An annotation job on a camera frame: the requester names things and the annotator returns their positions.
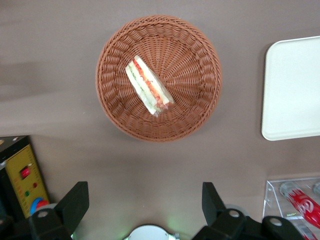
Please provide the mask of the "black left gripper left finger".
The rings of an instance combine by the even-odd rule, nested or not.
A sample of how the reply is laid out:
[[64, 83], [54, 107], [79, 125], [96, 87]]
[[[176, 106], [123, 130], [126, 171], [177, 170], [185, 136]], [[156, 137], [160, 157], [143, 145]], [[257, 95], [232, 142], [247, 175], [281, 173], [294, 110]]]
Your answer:
[[33, 240], [71, 240], [89, 209], [89, 187], [77, 182], [55, 205], [38, 209], [28, 220]]

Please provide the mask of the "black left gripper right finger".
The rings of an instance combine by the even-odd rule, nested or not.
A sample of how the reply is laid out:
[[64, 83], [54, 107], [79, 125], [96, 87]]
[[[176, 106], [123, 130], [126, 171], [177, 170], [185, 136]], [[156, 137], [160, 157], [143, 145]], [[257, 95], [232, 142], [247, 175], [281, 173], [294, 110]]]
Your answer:
[[249, 240], [247, 217], [234, 207], [227, 208], [211, 182], [202, 183], [202, 212], [206, 226], [194, 236], [196, 240]]

